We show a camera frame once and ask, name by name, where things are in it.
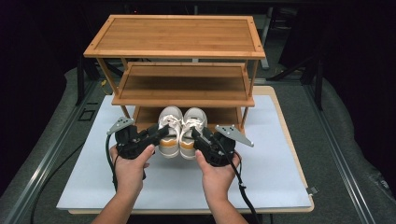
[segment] controller cable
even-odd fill
[[[84,146],[85,140],[81,145],[79,145],[70,155],[52,172],[52,174],[45,180],[43,183],[43,186],[41,187],[40,191],[38,192],[37,196],[35,196],[35,201],[33,203],[32,207],[32,212],[30,214],[30,223],[34,224],[35,223],[35,209],[37,208],[38,200],[40,198],[41,193],[43,192],[44,188],[47,186],[47,184],[50,182],[50,180],[53,178],[53,176],[61,169],[62,166],[79,150]]]
[[[113,164],[113,161],[110,158],[110,152],[108,150],[109,149],[110,136],[111,136],[111,134],[109,134],[107,136],[107,139],[106,139],[106,156],[107,156],[108,165],[110,165],[110,168],[111,168],[111,173],[113,173],[114,188],[117,191],[117,187],[119,185],[119,181],[117,180],[117,176],[116,176],[116,163],[117,163],[117,159],[119,158],[119,155],[117,155],[116,159],[114,160],[114,164]]]
[[[218,139],[213,138],[215,142],[220,146],[221,151],[224,153],[225,158],[227,158],[228,163],[231,164],[231,167],[233,167],[233,171],[235,172],[236,177],[238,178],[238,185],[239,185],[239,191],[241,191],[242,198],[244,199],[245,203],[247,204],[248,208],[250,209],[251,214],[254,216],[256,219],[256,222],[260,224],[261,222],[259,221],[259,218],[257,216],[256,210],[254,209],[253,205],[251,204],[250,200],[248,199],[248,196],[245,193],[245,188],[246,186],[244,185],[244,182],[242,181],[242,159],[241,156],[236,152],[236,155],[239,158],[239,172],[236,170],[235,165],[233,164],[233,161],[227,156],[227,152],[225,151],[224,147],[221,145]]]

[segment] pair of sneakers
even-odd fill
[[[160,114],[160,129],[169,124],[169,134],[160,141],[159,150],[165,158],[174,158],[180,152],[186,160],[195,159],[192,127],[202,133],[207,125],[205,112],[197,107],[190,108],[183,116],[177,106],[168,106]]]

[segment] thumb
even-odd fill
[[[208,163],[206,162],[205,156],[204,156],[204,154],[202,154],[201,150],[195,150],[195,158],[196,158],[201,170],[204,171],[204,169],[206,169]]]
[[[242,160],[241,155],[237,151],[235,151],[235,153],[233,154],[233,165],[235,167],[238,167],[239,163],[241,163],[241,160]]]
[[[143,150],[143,152],[136,158],[136,160],[140,161],[142,164],[146,163],[146,161],[149,160],[149,158],[152,156],[154,153],[155,147],[154,145],[149,145],[148,147]]]
[[[113,146],[110,148],[110,156],[111,156],[111,160],[114,162],[114,160],[117,158],[117,156],[119,155],[119,152],[117,151],[116,146]]]

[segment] shoe rack shelf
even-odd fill
[[[235,124],[243,131],[248,108],[254,106],[258,61],[265,54],[252,17],[111,15],[84,56],[98,60],[114,91],[113,105],[120,105],[126,117],[130,115],[125,106],[135,105],[139,129],[156,123],[164,107],[175,105],[182,111],[202,108],[209,128]],[[121,59],[119,83],[105,58]],[[230,63],[128,62],[136,58]],[[249,60],[254,60],[250,78]]]

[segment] white platform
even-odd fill
[[[107,96],[102,102],[86,144],[58,202],[59,209],[71,213],[99,212],[115,193],[106,160],[106,132],[123,114],[119,106],[111,105],[112,98],[113,96]],[[248,111],[245,130],[247,138],[255,146],[236,145],[236,150],[243,158],[242,179],[247,186],[247,196],[257,211],[262,213],[313,208],[300,177],[301,168],[287,143],[271,97],[255,95],[254,101],[256,106]],[[133,114],[134,107],[127,108]],[[113,134],[110,145],[114,144]],[[149,162],[147,178],[133,213],[210,212],[202,190],[202,173],[196,161],[187,161],[181,156],[166,159],[157,152]],[[240,211],[247,211],[237,179],[231,185],[229,199]]]

